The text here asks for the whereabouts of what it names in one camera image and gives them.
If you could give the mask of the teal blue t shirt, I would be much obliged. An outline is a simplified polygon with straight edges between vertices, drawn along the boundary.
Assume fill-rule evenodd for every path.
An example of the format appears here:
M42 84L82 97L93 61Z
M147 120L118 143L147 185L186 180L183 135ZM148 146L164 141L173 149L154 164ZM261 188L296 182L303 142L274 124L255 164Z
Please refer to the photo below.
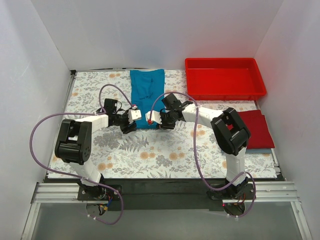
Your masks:
M136 122L136 127L141 130L155 129L156 124L148 124L146 113L153 108L160 111L164 105L159 99L155 100L165 92L165 70L157 69L152 71L131 70L131 102L137 105L141 111L142 119Z

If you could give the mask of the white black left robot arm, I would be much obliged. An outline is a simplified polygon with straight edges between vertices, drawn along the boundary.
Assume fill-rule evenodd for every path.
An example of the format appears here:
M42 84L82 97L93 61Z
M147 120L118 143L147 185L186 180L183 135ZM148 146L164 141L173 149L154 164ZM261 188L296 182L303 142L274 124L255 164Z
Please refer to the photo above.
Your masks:
M137 106L124 110L118 105L122 105L118 100L106 98L97 115L76 120L64 119L55 144L55 156L73 168L80 176L79 186L95 200L104 199L108 189L101 184L104 177L90 159L93 133L117 126L123 134L128 134L137 129L136 121L142 118Z

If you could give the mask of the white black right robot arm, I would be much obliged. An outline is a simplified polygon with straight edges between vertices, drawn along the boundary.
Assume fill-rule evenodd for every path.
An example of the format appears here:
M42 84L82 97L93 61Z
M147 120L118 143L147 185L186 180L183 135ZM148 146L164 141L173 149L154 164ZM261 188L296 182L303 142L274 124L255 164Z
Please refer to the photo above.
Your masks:
M251 137L248 127L232 107L214 110L200 106L191 96L181 102L176 95L176 91L161 94L157 100L162 101L165 108L160 111L151 109L145 115L147 122L156 123L158 129L174 129L177 121L193 123L195 130L197 125L212 129L218 146L225 153L225 185L213 187L206 181L198 160L197 133L194 132L193 154L197 171L211 192L223 192L232 199L239 198L248 184L249 174L245 171L245 153Z

